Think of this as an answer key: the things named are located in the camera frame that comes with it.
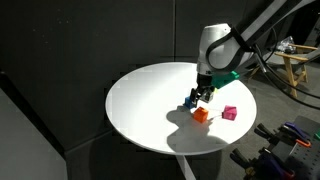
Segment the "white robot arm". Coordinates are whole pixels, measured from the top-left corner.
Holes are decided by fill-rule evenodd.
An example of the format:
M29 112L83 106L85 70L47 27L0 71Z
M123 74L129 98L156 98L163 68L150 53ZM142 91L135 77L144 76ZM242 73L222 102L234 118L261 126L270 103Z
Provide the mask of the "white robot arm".
M315 0L264 0L237 25L206 26L201 35L197 61L197 88L190 102L210 102L214 89L239 78L235 72L254 54L253 46L267 31L294 11Z

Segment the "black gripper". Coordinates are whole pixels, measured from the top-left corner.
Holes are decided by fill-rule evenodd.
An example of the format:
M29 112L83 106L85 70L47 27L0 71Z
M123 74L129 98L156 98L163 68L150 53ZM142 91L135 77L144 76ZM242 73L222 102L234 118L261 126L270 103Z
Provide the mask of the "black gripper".
M197 89L204 90L201 100L204 102L210 102L213 99L213 92L215 87L211 83L212 77L202 74L197 74ZM192 88L190 92L190 101L195 103L198 100L198 90Z

